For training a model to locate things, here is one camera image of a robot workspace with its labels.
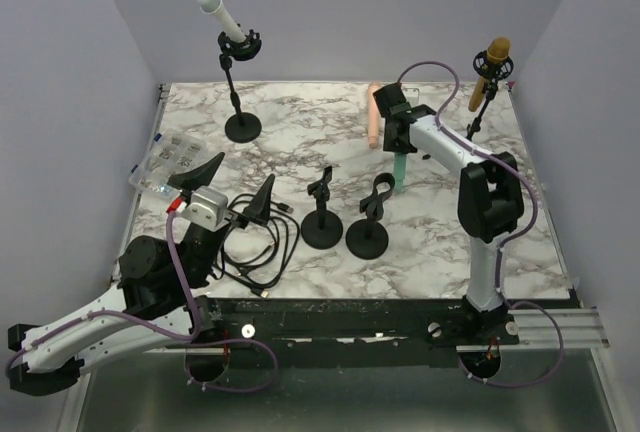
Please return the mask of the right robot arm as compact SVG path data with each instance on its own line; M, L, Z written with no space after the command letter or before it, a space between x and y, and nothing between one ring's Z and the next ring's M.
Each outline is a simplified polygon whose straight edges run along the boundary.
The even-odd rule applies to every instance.
M445 128L430 107L413 107L397 83L378 89L373 98L384 120L385 151L423 151L458 180L457 217L470 237L471 251L460 331L467 341L483 343L507 315L496 267L502 263L499 242L517 228L524 214L517 161L509 152L492 154Z

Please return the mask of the black round-base clip stand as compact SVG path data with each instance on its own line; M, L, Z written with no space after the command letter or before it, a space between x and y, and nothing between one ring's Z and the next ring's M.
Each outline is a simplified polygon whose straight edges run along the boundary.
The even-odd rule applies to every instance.
M314 198L316 209L304 217L301 235L307 245L317 250L333 248L343 235L341 219L327 209L332 172L332 166L325 167L321 178L307 186L307 194Z

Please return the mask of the green microphone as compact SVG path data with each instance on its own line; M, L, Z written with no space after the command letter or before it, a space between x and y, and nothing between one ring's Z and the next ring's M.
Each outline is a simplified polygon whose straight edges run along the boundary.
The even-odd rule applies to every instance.
M393 177L395 180L394 192L400 194L404 191L407 167L407 155L403 153L394 154Z

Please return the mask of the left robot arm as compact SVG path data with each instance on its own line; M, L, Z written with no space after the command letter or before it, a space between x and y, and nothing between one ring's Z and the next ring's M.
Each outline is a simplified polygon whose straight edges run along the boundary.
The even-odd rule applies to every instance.
M168 205L165 236L134 238L118 259L119 281L89 304L47 325L15 324L8 331L13 354L5 365L11 390L34 397L66 390L102 361L169 345L223 347L252 337L224 334L202 288L232 227L264 225L270 217L275 177L269 175L249 205L231 210L211 188L223 154L169 177L178 192Z

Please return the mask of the gold microphone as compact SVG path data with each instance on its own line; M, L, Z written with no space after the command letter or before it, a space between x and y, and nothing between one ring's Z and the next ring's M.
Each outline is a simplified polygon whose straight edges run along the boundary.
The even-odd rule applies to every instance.
M513 72L514 64L509 56L510 48L511 41L508 38L497 37L486 50L475 56L473 68L479 78L469 100L470 112L475 112L480 107L492 84L505 80Z

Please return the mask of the white microphone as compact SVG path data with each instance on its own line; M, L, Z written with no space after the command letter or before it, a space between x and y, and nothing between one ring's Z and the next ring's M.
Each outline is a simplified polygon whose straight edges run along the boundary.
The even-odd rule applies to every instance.
M215 18L227 37L235 43L242 43L246 34L227 11L223 0L197 0L200 10Z

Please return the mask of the black tripod shock-mount stand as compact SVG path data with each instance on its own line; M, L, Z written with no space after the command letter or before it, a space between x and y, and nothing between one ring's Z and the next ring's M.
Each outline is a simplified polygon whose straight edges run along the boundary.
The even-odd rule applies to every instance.
M499 81L497 84L492 84L490 89L488 90L488 94L483 98L480 104L480 112L476 115L473 121L467 125L466 128L466 139L471 141L473 136L481 130L481 123L483 116L489 106L489 104L495 99L495 96L498 91Z

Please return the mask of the pink microphone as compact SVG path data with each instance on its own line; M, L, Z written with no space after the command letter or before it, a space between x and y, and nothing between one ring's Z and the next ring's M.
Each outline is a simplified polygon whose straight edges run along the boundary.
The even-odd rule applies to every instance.
M367 88L367 111L368 111L368 127L367 127L367 141L368 146L371 149L375 149L379 146L379 133L380 133L380 115L377 107L377 103L374 98L374 93L381 87L379 82L370 83Z

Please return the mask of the black front mounting rail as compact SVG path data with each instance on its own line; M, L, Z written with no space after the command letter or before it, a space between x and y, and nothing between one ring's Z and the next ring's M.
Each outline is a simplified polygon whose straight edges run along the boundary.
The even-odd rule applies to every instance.
M480 377L496 375L501 355L525 343L527 318L560 341L549 314L575 310L575 296L515 300L478 313L463 299L202 299L203 327L185 345L196 376L215 368L330 369L465 365Z

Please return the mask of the black round-base clamp stand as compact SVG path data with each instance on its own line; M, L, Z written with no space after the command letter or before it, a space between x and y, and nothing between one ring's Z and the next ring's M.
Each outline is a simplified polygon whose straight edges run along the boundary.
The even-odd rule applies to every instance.
M379 258L388 248L389 235L380 223L384 216L384 202L393 195L395 179L391 173L377 175L371 193L359 203L359 212L365 217L354 222L347 230L348 250L363 260Z

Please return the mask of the black round-base shock-mount stand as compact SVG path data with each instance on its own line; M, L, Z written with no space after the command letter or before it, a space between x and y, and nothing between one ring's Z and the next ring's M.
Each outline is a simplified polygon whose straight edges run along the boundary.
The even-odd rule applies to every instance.
M242 110L242 103L231 76L234 62L247 62L260 52L262 40L259 32L250 29L242 42L236 42L226 32L221 32L217 39L220 55L219 64L223 70L230 91L230 101L234 115L225 123L225 134L234 143L244 144L255 140L262 131L260 119Z

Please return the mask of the clear plastic screw box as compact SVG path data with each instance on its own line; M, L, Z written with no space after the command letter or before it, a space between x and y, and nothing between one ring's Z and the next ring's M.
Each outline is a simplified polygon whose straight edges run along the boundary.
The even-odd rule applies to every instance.
M204 141L168 129L154 137L142 162L131 170L129 184L141 194L170 202L179 190L169 185L169 178L203 164L208 154Z

